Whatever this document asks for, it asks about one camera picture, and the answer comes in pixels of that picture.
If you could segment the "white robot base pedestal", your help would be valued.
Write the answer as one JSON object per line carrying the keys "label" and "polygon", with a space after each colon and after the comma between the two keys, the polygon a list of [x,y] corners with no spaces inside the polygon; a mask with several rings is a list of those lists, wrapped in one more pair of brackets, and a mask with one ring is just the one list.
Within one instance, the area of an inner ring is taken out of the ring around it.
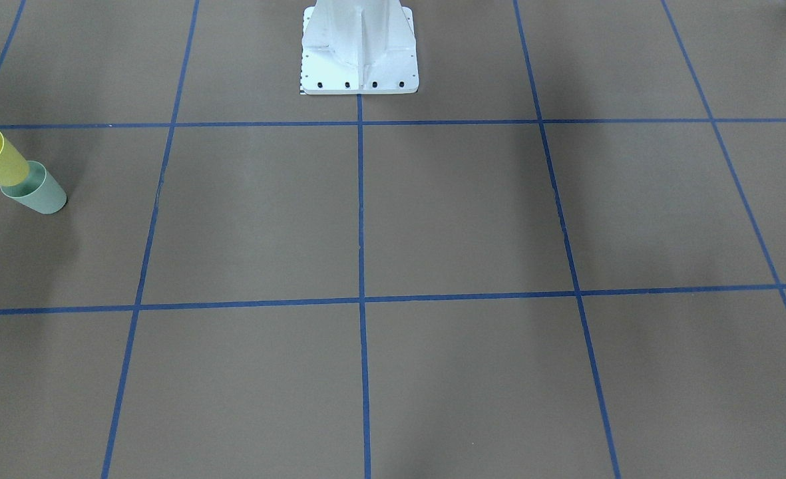
{"label": "white robot base pedestal", "polygon": [[317,1],[302,15],[299,91],[306,95],[419,90],[412,9],[399,1]]}

